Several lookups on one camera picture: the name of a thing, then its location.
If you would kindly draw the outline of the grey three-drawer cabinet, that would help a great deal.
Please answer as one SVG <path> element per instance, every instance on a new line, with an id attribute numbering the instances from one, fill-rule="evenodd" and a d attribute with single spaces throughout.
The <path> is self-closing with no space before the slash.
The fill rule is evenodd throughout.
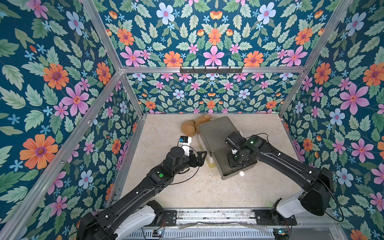
<path id="1" fill-rule="evenodd" d="M 234 131 L 240 133 L 229 117 L 220 117 L 203 123 L 199 125 L 199 130 L 199 141 L 210 157 L 212 157 L 211 151 L 226 144 L 225 140 L 230 133 Z"/>

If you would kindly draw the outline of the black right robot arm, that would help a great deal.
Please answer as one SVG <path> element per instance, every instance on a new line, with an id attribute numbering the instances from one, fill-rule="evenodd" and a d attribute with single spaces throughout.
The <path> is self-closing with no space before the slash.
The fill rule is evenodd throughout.
<path id="1" fill-rule="evenodd" d="M 287 199 L 280 199 L 272 207 L 274 214 L 290 218 L 308 212 L 323 216 L 334 197 L 332 172 L 327 168 L 320 171 L 301 163 L 270 144 L 258 135 L 244 138 L 238 132 L 227 136 L 225 143 L 231 148 L 228 161 L 231 168 L 248 167 L 262 162 L 294 181 L 301 190 Z"/>

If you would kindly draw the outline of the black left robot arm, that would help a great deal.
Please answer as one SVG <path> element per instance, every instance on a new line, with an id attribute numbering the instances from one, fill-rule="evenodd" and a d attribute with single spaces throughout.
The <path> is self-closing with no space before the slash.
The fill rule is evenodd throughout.
<path id="1" fill-rule="evenodd" d="M 153 167 L 146 177 L 128 194 L 97 215 L 82 217 L 76 240 L 116 240 L 118 228 L 127 221 L 146 201 L 172 185 L 174 178 L 187 168 L 201 167 L 207 157 L 206 151 L 190 148 L 189 155 L 181 147 L 172 147 L 166 158 Z"/>

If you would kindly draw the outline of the yellow bottom drawer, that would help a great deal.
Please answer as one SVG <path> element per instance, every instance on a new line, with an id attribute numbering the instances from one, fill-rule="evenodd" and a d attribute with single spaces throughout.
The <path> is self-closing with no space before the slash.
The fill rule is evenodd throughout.
<path id="1" fill-rule="evenodd" d="M 207 156 L 206 157 L 206 160 L 205 162 L 207 163 L 207 165 L 209 166 L 209 168 L 215 168 L 216 167 L 216 164 L 215 164 L 215 161 L 212 157 L 210 156 Z"/>

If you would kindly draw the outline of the brown plush teddy bear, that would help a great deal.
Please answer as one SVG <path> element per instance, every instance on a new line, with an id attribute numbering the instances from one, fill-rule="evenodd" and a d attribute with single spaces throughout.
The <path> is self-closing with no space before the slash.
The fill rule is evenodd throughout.
<path id="1" fill-rule="evenodd" d="M 211 116 L 206 114 L 206 115 L 202 115 L 202 116 L 198 117 L 195 120 L 185 121 L 181 125 L 181 131 L 182 131 L 184 136 L 194 137 L 196 134 L 200 133 L 199 125 L 201 125 L 203 123 L 207 123 L 211 120 L 212 120 Z"/>

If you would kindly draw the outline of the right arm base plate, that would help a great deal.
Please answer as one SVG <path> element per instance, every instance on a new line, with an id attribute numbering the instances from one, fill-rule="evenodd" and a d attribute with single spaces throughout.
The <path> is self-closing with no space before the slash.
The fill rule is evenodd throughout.
<path id="1" fill-rule="evenodd" d="M 271 208 L 265 209 L 253 209 L 255 213 L 256 222 L 261 226 L 285 226 L 285 225 L 297 225 L 295 216 L 285 218 L 277 211 L 277 205 L 282 200 L 279 198 L 275 201 Z"/>

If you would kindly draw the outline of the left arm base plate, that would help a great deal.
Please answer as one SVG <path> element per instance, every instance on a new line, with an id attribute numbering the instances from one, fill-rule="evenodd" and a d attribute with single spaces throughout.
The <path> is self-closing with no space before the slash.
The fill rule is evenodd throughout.
<path id="1" fill-rule="evenodd" d="M 157 201 L 149 201 L 146 203 L 155 214 L 153 221 L 147 227 L 172 227 L 177 223 L 178 211 L 165 210 Z"/>

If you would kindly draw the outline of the aluminium front rail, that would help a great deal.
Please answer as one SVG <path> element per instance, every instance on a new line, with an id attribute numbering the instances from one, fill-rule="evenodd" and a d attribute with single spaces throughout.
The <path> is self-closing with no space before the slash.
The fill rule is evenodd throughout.
<path id="1" fill-rule="evenodd" d="M 181 208 L 172 227 L 139 227 L 125 240 L 346 240 L 341 223 L 328 215 L 295 215 L 297 225 L 258 225 L 253 209 Z"/>

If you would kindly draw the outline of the black wall hook rack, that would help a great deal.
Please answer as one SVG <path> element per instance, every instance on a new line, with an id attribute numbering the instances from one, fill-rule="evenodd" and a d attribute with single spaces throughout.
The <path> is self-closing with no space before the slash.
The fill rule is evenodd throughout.
<path id="1" fill-rule="evenodd" d="M 243 68 L 235 67 L 180 67 L 181 74 L 240 74 L 243 72 Z"/>

